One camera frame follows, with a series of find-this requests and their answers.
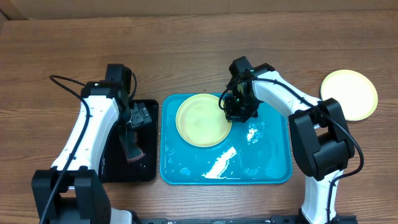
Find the yellow plate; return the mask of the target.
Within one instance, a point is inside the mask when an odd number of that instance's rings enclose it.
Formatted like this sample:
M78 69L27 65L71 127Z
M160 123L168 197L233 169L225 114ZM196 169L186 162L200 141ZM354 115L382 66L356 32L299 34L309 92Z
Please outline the yellow plate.
M375 86L364 75L353 70L331 72L321 84L320 96L322 100L337 100L348 121L368 118L378 104Z
M179 106L175 124L179 135L197 147L211 147L222 142L232 128L220 108L224 102L211 94L188 97Z

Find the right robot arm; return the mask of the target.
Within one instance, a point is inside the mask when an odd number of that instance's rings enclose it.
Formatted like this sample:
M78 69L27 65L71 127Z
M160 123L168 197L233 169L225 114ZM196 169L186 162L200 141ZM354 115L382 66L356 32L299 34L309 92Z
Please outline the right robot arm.
M307 95L286 82L269 64L253 67L249 62L233 62L231 79L222 93L219 107L231 123L244 123L258 116L258 107L267 103L289 121L294 159L305 174L305 199L297 223L356 223L342 217L334 204L338 181L345 175L354 156L340 104Z

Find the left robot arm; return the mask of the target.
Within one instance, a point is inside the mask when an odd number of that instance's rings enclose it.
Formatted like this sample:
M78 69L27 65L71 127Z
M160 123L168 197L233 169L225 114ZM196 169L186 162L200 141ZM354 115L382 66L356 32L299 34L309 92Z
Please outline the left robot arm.
M64 150L49 170L37 170L32 190L41 223L136 223L127 210L113 208L100 181L104 150L130 165L145 157L137 128L147 112L130 108L130 84L88 82L77 97L80 113Z

